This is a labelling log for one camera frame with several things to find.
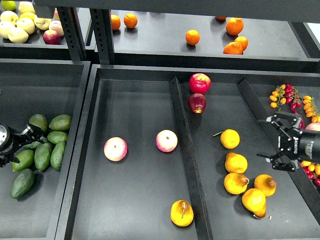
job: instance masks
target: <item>avocado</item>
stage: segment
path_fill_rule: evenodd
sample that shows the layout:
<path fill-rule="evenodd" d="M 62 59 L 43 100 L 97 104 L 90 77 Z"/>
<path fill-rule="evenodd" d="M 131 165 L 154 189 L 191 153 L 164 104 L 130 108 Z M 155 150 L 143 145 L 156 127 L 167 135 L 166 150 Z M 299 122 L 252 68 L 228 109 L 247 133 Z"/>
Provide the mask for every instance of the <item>avocado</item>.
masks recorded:
<path fill-rule="evenodd" d="M 53 131 L 69 131 L 72 117 L 67 114 L 56 116 L 51 120 L 49 128 Z"/>
<path fill-rule="evenodd" d="M 51 153 L 50 163 L 55 170 L 61 169 L 62 160 L 64 159 L 64 154 L 66 150 L 66 145 L 67 143 L 65 141 L 58 142 Z"/>
<path fill-rule="evenodd" d="M 20 198 L 23 194 L 28 192 L 35 183 L 34 172 L 25 168 L 19 172 L 12 183 L 10 197 L 12 199 Z"/>

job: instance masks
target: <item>produce display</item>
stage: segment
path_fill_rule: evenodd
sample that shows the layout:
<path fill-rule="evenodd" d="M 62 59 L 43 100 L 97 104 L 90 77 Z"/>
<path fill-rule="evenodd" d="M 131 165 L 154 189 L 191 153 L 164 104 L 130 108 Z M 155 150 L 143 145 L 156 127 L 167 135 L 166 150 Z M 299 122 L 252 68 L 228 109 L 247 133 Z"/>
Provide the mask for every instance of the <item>produce display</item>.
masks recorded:
<path fill-rule="evenodd" d="M 34 171 L 45 171 L 49 166 L 60 170 L 66 150 L 68 131 L 72 118 L 67 114 L 56 116 L 48 125 L 46 117 L 35 114 L 29 123 L 41 128 L 43 135 L 40 140 L 23 146 L 24 150 L 16 157 L 19 163 L 12 163 L 12 170 L 17 176 L 12 183 L 10 196 L 18 199 L 25 194 L 35 182 Z"/>
<path fill-rule="evenodd" d="M 6 10 L 0 15 L 0 36 L 12 43 L 23 44 L 32 34 L 43 32 L 43 41 L 48 45 L 60 45 L 64 31 L 59 21 L 58 12 L 54 12 L 53 19 L 37 16 L 31 2 L 19 2 L 18 10 L 14 1 L 1 1 Z"/>

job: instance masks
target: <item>yellow pear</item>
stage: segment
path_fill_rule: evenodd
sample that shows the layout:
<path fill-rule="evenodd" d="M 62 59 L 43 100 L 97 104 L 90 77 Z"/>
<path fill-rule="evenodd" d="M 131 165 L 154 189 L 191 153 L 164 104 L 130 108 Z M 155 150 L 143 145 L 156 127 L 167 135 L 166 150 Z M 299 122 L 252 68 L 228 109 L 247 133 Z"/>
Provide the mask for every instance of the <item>yellow pear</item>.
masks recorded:
<path fill-rule="evenodd" d="M 231 172 L 224 178 L 225 190 L 234 195 L 242 194 L 247 190 L 249 179 L 243 175 Z"/>
<path fill-rule="evenodd" d="M 192 210 L 190 203 L 185 200 L 178 200 L 172 204 L 170 217 L 175 225 L 186 227 L 192 223 L 194 211 Z"/>
<path fill-rule="evenodd" d="M 266 216 L 266 196 L 261 190 L 250 188 L 242 195 L 242 204 L 256 218 L 262 219 Z"/>
<path fill-rule="evenodd" d="M 225 156 L 224 167 L 229 173 L 243 174 L 248 168 L 248 161 L 241 154 L 228 152 Z"/>
<path fill-rule="evenodd" d="M 276 192 L 276 180 L 267 174 L 261 174 L 254 180 L 254 188 L 261 190 L 266 197 L 270 197 Z"/>

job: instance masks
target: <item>black tray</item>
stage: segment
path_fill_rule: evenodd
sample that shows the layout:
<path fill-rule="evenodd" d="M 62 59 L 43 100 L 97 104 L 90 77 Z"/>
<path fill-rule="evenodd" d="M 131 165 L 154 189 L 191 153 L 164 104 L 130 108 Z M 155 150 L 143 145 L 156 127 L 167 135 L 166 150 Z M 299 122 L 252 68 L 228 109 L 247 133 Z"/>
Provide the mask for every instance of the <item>black tray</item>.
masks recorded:
<path fill-rule="evenodd" d="M 89 62 L 0 60 L 0 122 L 22 131 L 34 114 L 48 121 L 60 114 L 72 116 L 60 171 L 37 172 L 34 186 L 19 200 L 10 198 L 17 173 L 11 164 L 0 168 L 0 239 L 55 237 L 69 165 L 74 150 Z"/>
<path fill-rule="evenodd" d="M 259 152 L 274 153 L 275 149 L 237 88 L 246 77 L 259 76 L 267 81 L 278 76 L 271 72 L 208 70 L 212 86 L 205 94 L 207 107 L 203 114 L 195 115 L 186 106 L 188 81 L 193 73 L 202 71 L 93 65 L 62 204 L 65 211 L 60 216 L 66 222 L 66 226 L 61 225 L 66 234 L 57 235 L 57 239 L 70 238 L 72 230 L 72 239 L 77 240 L 210 239 L 201 231 L 203 216 L 208 217 L 207 235 L 212 234 L 213 239 L 319 239 L 319 219 L 289 174 L 272 170 L 256 156 Z M 174 91 L 168 82 L 174 83 L 175 77 L 181 82 L 180 90 L 178 98 L 170 98 Z M 179 105 L 185 115 L 183 124 L 182 116 L 173 112 L 173 106 L 178 109 Z M 157 133 L 165 128 L 178 133 L 179 145 L 170 154 L 159 152 L 155 145 Z M 181 137 L 183 129 L 185 134 L 190 131 L 189 148 Z M 240 134 L 240 145 L 233 151 L 248 160 L 249 187 L 259 174 L 270 174 L 277 181 L 275 195 L 267 199 L 267 216 L 261 220 L 242 206 L 241 196 L 224 189 L 224 160 L 231 151 L 213 134 L 225 129 Z M 108 161 L 103 153 L 104 143 L 114 136 L 128 143 L 128 155 L 120 163 Z M 191 170 L 186 169 L 192 155 L 195 163 Z M 196 177 L 190 179 L 192 171 Z M 199 196 L 191 185 L 199 188 Z M 317 192 L 314 187 L 307 190 Z M 191 204 L 201 199 L 203 205 L 192 205 L 200 210 L 190 227 L 176 227 L 170 220 L 170 206 L 177 199 L 189 198 Z"/>

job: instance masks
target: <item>black shelf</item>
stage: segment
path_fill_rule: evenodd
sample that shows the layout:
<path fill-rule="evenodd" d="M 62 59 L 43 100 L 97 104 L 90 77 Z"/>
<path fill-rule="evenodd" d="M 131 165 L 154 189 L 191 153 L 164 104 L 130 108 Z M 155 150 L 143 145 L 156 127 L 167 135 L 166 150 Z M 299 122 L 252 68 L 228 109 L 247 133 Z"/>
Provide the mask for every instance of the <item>black shelf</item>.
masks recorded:
<path fill-rule="evenodd" d="M 60 6 L 89 9 L 114 9 L 154 13 L 190 14 L 204 16 L 237 16 L 248 19 L 280 20 L 302 23 L 320 23 L 320 3 L 304 0 L 239 0 L 239 1 L 193 1 L 193 0 L 33 0 L 39 6 Z"/>

